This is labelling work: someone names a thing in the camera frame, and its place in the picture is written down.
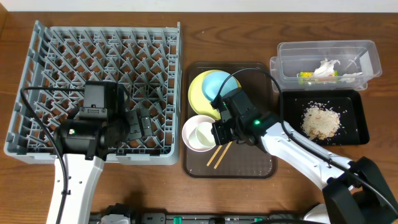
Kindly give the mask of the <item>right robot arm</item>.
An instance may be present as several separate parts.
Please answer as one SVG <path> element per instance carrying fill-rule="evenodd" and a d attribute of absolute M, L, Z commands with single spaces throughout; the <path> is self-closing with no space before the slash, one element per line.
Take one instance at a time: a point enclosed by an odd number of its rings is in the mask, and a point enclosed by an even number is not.
<path fill-rule="evenodd" d="M 217 95 L 212 107 L 221 113 L 212 134 L 219 145 L 242 141 L 289 163 L 323 194 L 301 223 L 392 223 L 394 198 L 375 162 L 334 154 L 294 130 L 272 112 L 262 113 L 240 88 Z"/>

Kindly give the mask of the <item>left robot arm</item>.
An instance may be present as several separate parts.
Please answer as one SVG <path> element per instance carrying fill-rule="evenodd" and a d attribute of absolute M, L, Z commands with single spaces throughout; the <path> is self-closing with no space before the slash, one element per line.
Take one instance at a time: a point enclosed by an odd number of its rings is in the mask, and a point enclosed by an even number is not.
<path fill-rule="evenodd" d="M 122 143 L 148 137 L 149 112 L 129 109 L 130 93 L 115 82 L 87 81 L 83 105 L 54 132 L 60 150 L 47 223 L 88 223 L 107 155 Z"/>

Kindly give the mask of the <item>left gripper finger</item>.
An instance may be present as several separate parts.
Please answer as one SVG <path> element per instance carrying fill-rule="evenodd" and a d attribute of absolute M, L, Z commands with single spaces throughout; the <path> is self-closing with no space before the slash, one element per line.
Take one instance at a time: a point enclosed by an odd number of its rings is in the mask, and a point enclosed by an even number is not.
<path fill-rule="evenodd" d="M 152 124 L 150 120 L 150 113 L 147 108 L 140 109 L 140 118 L 141 118 L 141 126 L 142 126 L 142 136 L 148 137 L 153 135 Z"/>
<path fill-rule="evenodd" d="M 132 141 L 135 139 L 139 139 L 141 137 L 141 127 L 139 124 L 137 112 L 135 110 L 128 111 L 126 113 L 126 120 L 129 124 L 129 133 L 127 135 L 127 140 Z"/>

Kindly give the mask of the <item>green yellow snack wrapper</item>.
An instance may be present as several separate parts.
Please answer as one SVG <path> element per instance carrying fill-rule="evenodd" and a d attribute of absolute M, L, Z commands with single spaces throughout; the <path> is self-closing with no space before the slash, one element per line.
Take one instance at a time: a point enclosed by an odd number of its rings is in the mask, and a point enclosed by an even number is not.
<path fill-rule="evenodd" d="M 335 70 L 327 77 L 314 77 L 313 72 L 300 72 L 297 74 L 298 82 L 300 85 L 310 85 L 318 83 L 336 83 L 338 72 Z"/>

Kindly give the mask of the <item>light blue bowl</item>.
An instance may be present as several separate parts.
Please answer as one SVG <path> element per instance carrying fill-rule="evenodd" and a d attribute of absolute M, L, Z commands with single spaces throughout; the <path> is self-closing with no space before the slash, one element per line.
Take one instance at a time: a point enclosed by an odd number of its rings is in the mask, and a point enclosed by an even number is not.
<path fill-rule="evenodd" d="M 205 98 L 209 101 L 213 101 L 217 96 L 221 85 L 230 76 L 228 72 L 215 71 L 208 74 L 201 86 L 201 90 Z M 230 91 L 237 89 L 239 87 L 237 80 L 231 77 L 223 86 L 220 95 L 224 96 Z"/>

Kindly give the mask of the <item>white cup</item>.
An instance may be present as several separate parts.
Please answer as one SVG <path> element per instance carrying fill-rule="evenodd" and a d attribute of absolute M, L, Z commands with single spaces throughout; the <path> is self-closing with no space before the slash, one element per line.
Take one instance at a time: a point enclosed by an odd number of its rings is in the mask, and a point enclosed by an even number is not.
<path fill-rule="evenodd" d="M 210 122 L 200 123 L 189 135 L 188 142 L 194 150 L 204 151 L 216 145 Z"/>

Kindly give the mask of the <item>rice and food scraps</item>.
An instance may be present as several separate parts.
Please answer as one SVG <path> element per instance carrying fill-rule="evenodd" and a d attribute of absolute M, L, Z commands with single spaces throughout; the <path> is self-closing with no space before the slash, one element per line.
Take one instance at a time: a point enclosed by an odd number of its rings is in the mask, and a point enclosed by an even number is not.
<path fill-rule="evenodd" d="M 310 101 L 303 112 L 301 129 L 309 140 L 329 141 L 343 127 L 341 114 L 326 103 Z"/>

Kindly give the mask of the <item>white tissue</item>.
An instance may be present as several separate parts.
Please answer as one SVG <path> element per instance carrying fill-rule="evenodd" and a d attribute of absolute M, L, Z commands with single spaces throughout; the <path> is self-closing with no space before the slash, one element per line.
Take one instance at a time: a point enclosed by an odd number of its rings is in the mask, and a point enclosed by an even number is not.
<path fill-rule="evenodd" d="M 340 64 L 339 60 L 327 60 L 324 59 L 320 62 L 320 67 L 315 69 L 313 72 L 314 77 L 329 77 L 335 74 L 335 64 Z"/>

